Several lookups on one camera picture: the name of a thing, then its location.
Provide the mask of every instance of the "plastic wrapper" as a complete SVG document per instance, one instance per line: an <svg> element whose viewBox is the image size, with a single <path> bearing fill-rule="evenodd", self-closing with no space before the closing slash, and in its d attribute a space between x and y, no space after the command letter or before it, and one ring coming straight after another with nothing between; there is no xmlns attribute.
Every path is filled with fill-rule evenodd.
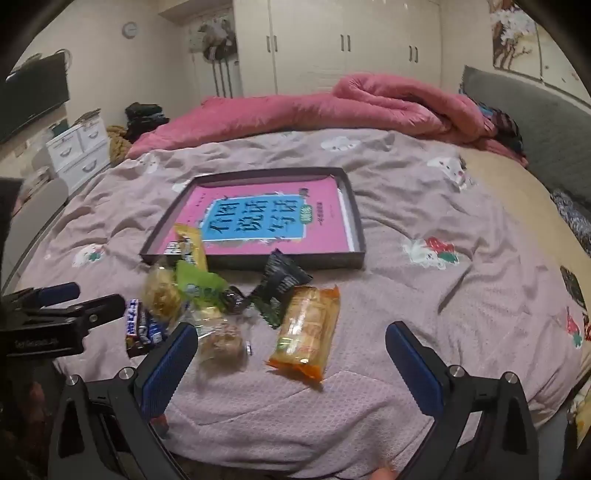
<svg viewBox="0 0 591 480"><path fill-rule="evenodd" d="M142 295L144 306L158 320L169 324L181 315L183 299L176 286L174 271L163 264L150 268Z"/></svg>
<svg viewBox="0 0 591 480"><path fill-rule="evenodd" d="M138 299L127 303L125 346L129 358L146 355L167 338L166 329Z"/></svg>
<svg viewBox="0 0 591 480"><path fill-rule="evenodd" d="M181 251L182 259L206 272L207 257L203 248L201 230L182 223L175 223L174 231L178 236L178 248Z"/></svg>
<svg viewBox="0 0 591 480"><path fill-rule="evenodd" d="M297 287L281 325L271 367L322 381L340 311L338 287Z"/></svg>
<svg viewBox="0 0 591 480"><path fill-rule="evenodd" d="M250 301L273 328L279 328L293 288L312 280L304 270L281 251L269 255L261 283L250 294Z"/></svg>
<svg viewBox="0 0 591 480"><path fill-rule="evenodd" d="M199 336L197 358L202 366L204 362L231 368L241 366L246 357L247 344L238 320L224 317L215 307L202 309L199 315L201 319L196 324Z"/></svg>
<svg viewBox="0 0 591 480"><path fill-rule="evenodd" d="M199 270L185 260L177 262L177 287L189 298L198 309L217 307L224 309L222 292L229 285L215 273Z"/></svg>
<svg viewBox="0 0 591 480"><path fill-rule="evenodd" d="M251 304L244 294L237 287L229 287L222 292L222 303L225 311L232 315L238 315Z"/></svg>

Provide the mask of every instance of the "yellow snack wrapper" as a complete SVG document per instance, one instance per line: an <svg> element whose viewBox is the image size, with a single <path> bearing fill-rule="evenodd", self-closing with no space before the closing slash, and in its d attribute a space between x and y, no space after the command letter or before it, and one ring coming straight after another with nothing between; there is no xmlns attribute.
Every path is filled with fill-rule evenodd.
<svg viewBox="0 0 591 480"><path fill-rule="evenodd" d="M196 265L199 270L208 271L201 230L182 223L175 223L174 231L178 235L178 241L181 244L180 249L183 260Z"/></svg>
<svg viewBox="0 0 591 480"><path fill-rule="evenodd" d="M339 311L338 287L296 287L267 365L322 381Z"/></svg>

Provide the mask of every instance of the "pink comforter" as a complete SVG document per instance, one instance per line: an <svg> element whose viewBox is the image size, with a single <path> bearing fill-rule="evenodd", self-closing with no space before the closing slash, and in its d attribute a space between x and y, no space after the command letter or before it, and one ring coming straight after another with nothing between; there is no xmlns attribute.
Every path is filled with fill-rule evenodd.
<svg viewBox="0 0 591 480"><path fill-rule="evenodd" d="M527 161L492 139L496 128L464 95L452 95L394 75L344 77L332 93L304 96L209 98L201 107L133 144L128 158L279 130L376 128L412 137L471 145Z"/></svg>

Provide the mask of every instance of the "television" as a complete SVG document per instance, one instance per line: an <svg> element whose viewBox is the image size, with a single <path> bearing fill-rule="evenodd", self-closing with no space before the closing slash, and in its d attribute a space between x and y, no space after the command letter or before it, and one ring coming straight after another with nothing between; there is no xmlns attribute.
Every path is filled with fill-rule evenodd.
<svg viewBox="0 0 591 480"><path fill-rule="evenodd" d="M63 52L34 60L0 85L0 144L70 99Z"/></svg>

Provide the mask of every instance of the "wardrobe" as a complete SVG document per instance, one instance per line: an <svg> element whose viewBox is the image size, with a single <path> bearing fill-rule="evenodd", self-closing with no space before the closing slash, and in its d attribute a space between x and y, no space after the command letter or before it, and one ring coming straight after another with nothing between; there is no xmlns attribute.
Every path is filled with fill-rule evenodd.
<svg viewBox="0 0 591 480"><path fill-rule="evenodd" d="M434 0L233 0L245 96L329 91L344 75L440 86Z"/></svg>

